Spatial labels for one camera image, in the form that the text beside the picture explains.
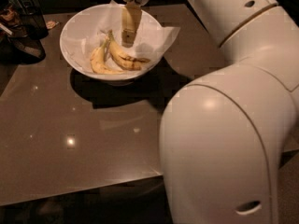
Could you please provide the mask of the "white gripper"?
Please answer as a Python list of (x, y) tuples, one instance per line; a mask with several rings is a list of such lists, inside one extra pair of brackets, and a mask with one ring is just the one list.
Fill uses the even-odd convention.
[(122, 44), (124, 46), (131, 47), (135, 42), (136, 32), (142, 17), (141, 6), (146, 5), (149, 0), (123, 0), (123, 1), (129, 3), (122, 8), (121, 39), (122, 39)]

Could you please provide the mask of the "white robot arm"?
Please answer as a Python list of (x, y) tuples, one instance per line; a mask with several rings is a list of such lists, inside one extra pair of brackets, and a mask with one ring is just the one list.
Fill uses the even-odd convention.
[(160, 157), (174, 224), (278, 224), (278, 166), (298, 120), (299, 28), (276, 0), (188, 0), (221, 70), (164, 110)]

